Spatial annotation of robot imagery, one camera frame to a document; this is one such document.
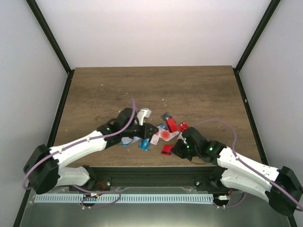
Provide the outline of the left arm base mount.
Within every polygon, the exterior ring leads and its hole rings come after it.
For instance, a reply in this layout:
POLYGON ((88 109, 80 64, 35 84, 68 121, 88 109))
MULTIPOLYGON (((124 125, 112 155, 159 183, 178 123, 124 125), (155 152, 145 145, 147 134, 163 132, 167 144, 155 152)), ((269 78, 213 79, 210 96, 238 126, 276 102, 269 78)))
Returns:
POLYGON ((103 183, 99 180, 89 180, 82 186, 78 185, 70 185, 69 186, 70 191, 80 191, 80 192, 103 192, 103 191, 109 191, 110 186, 107 185, 107 183, 103 183))

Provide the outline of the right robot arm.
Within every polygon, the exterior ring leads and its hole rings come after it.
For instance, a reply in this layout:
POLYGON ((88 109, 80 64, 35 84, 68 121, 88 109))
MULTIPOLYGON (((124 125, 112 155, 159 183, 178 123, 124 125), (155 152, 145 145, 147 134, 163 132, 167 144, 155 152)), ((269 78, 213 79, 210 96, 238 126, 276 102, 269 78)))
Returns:
POLYGON ((299 204, 303 187, 294 171, 286 166, 278 169, 256 162, 223 143, 207 140, 193 127, 182 132, 171 152, 182 159, 198 157, 216 165, 218 170, 210 184, 217 191, 226 187, 252 194, 287 217, 303 210, 299 204))

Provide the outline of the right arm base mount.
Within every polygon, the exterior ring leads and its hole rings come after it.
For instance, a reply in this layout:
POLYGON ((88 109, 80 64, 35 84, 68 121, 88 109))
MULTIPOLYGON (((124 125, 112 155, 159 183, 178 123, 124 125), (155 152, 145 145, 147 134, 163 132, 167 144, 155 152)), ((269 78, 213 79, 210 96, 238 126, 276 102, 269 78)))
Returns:
POLYGON ((230 188, 223 186, 222 183, 217 181, 213 182, 207 177, 195 177, 194 186, 197 191, 204 191, 208 193, 224 193, 229 192, 230 188))

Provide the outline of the teal leather card holder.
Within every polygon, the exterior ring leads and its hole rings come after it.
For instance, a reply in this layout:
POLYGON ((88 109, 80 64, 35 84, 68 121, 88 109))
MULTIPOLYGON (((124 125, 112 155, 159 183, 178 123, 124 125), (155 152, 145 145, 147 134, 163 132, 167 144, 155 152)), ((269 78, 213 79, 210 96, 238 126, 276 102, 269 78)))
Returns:
POLYGON ((141 138, 139 137, 132 137, 132 138, 129 138, 129 137, 123 137, 121 139, 121 142, 120 142, 120 145, 123 147, 123 148, 126 148, 134 143, 137 143, 141 140, 141 138))

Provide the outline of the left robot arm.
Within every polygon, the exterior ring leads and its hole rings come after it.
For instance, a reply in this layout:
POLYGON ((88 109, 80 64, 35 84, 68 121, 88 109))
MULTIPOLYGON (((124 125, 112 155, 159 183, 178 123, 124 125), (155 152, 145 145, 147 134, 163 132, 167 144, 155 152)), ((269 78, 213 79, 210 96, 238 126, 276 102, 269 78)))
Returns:
POLYGON ((159 131, 157 127, 145 122, 151 113, 148 108, 139 111, 126 108, 116 118, 80 139, 50 148, 45 144, 39 145, 24 166, 25 181, 36 194, 69 185, 92 191, 97 185, 93 173, 87 167, 68 165, 89 154, 115 145, 124 145, 126 139, 149 140, 159 131))

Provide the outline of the large red card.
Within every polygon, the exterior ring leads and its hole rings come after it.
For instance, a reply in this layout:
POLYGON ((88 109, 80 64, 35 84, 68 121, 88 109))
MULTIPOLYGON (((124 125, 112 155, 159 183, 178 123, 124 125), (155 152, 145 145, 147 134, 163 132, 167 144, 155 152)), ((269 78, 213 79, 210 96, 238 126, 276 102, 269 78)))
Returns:
POLYGON ((172 149, 174 148, 174 145, 164 145, 163 146, 163 149, 161 151, 161 154, 162 155, 165 155, 165 156, 171 156, 172 154, 172 149))

